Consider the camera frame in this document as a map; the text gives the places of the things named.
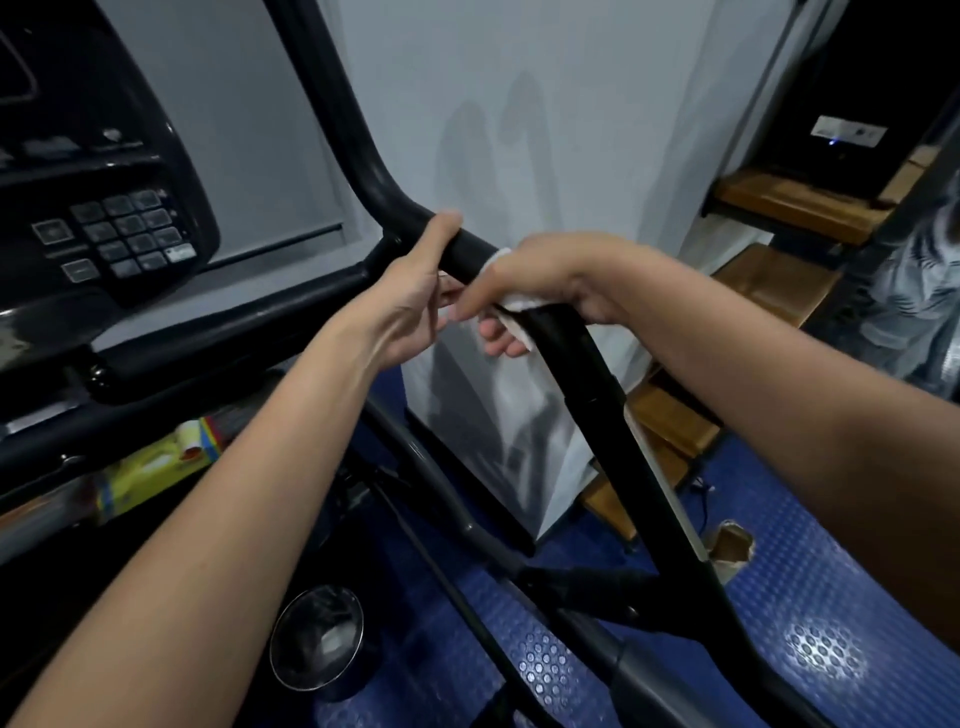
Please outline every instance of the blue rubber floor mat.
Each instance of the blue rubber floor mat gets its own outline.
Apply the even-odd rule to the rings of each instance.
[[[736,438],[707,462],[709,524],[735,519],[756,537],[753,563],[729,586],[760,653],[840,728],[960,726],[960,659],[926,632],[806,513]],[[695,523],[698,497],[684,504]],[[379,507],[365,509],[381,568],[373,598],[394,618],[372,681],[339,704],[304,704],[254,681],[244,723],[407,728],[469,726],[502,679],[447,602],[419,556]],[[412,518],[447,576],[464,592],[543,705],[569,728],[618,725],[606,688],[471,556]],[[574,515],[535,563],[651,568],[593,516]],[[731,725],[762,721],[696,643],[619,627],[647,646]]]
[[[960,658],[921,627],[740,440],[707,463],[711,520],[756,537],[728,594],[757,649],[844,728],[960,725]]]

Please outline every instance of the hand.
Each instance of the hand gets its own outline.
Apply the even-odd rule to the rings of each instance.
[[[337,314],[372,335],[379,369],[412,359],[433,344],[446,325],[438,310],[454,303],[463,285],[440,273],[440,256],[462,224],[459,212],[436,215],[413,250],[392,262],[372,288]]]
[[[479,315],[480,335],[490,356],[523,356],[522,342],[490,313],[490,306],[512,293],[573,304],[589,324],[626,324],[626,312],[602,293],[598,273],[603,263],[635,245],[603,232],[547,232],[531,235],[509,255],[495,260],[467,286],[453,318]]]

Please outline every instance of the black metal frame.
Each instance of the black metal frame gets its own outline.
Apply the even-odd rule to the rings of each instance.
[[[384,231],[396,237],[399,247],[409,249],[431,213],[403,193],[384,165],[316,0],[265,0],[265,4],[354,193]],[[494,250],[489,243],[461,231],[447,248],[442,266],[457,279],[469,281]],[[612,686],[614,704],[622,717],[631,713],[636,701],[661,704],[631,673],[630,645],[585,616],[696,640],[767,722],[829,726],[829,721],[757,654],[683,507],[656,461],[645,454],[639,428],[625,409],[623,390],[581,317],[567,305],[550,304],[515,318],[536,342],[658,574],[526,566],[473,521],[443,472],[409,432],[375,403],[368,404],[364,419],[413,467],[439,500],[444,518],[456,524],[460,537],[496,564],[546,615],[558,637]]]
[[[77,366],[97,401],[0,443],[0,506],[11,507],[125,456],[169,431],[184,415],[199,414],[206,401],[227,395],[301,351],[334,311],[409,250],[431,217],[400,190],[377,153],[316,0],[265,4],[340,167],[360,202],[384,228],[384,239],[365,261],[342,271],[90,354]],[[494,251],[489,243],[461,231],[448,246],[442,267],[469,281]],[[659,573],[529,567],[478,526],[410,432],[369,402],[365,422],[400,456],[404,474],[409,474],[396,478],[377,472],[375,488],[389,491],[388,497],[404,497],[417,510],[432,514],[435,523],[452,525],[457,538],[515,585],[553,633],[610,687],[624,725],[716,722],[696,706],[695,696],[658,671],[638,645],[619,640],[598,619],[700,642],[731,685],[771,725],[830,726],[756,653],[683,507],[645,452],[639,429],[625,409],[623,390],[580,316],[569,306],[551,304],[515,318],[537,343]],[[461,614],[470,623],[468,613],[462,609]],[[492,655],[489,634],[476,624],[471,629]],[[492,659],[505,679],[516,678],[500,656]],[[528,715],[536,712],[529,701],[527,707]]]

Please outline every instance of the person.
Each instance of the person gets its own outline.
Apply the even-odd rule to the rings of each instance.
[[[877,581],[960,646],[956,408],[612,235],[535,236],[457,290],[438,267],[460,222],[436,216],[327,322],[86,615],[12,728],[230,725],[373,378],[428,347],[438,309],[458,296],[458,321],[520,293],[629,328]],[[496,320],[479,327],[488,354],[526,353]]]

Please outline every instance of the finger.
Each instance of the finger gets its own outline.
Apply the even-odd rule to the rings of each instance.
[[[529,353],[529,351],[522,341],[515,339],[514,341],[510,342],[510,344],[504,350],[504,353],[513,359],[517,358],[518,356],[523,356],[524,354]]]
[[[455,210],[439,212],[426,224],[426,229],[417,245],[410,251],[410,258],[431,270],[440,266],[440,256],[447,244],[460,231],[464,216]]]
[[[480,335],[487,339],[487,341],[493,341],[493,339],[500,338],[507,328],[499,319],[484,319],[480,322],[477,330],[480,331]]]
[[[461,292],[464,290],[464,285],[460,281],[444,273],[440,274],[437,287],[440,291],[440,308],[446,308],[456,303],[457,299],[460,298]]]
[[[486,344],[484,344],[483,351],[490,356],[499,356],[509,349],[515,342],[516,339],[511,333],[503,333],[493,341],[488,341]]]
[[[450,274],[440,273],[437,276],[437,280],[438,284],[440,285],[441,293],[451,293],[453,291],[464,290],[464,285]]]
[[[472,319],[514,290],[513,266],[512,261],[507,261],[509,257],[511,256],[504,255],[495,260],[463,290],[451,318],[455,321]]]
[[[487,356],[500,356],[507,350],[508,346],[508,342],[497,339],[496,341],[489,341],[484,344],[483,351]]]

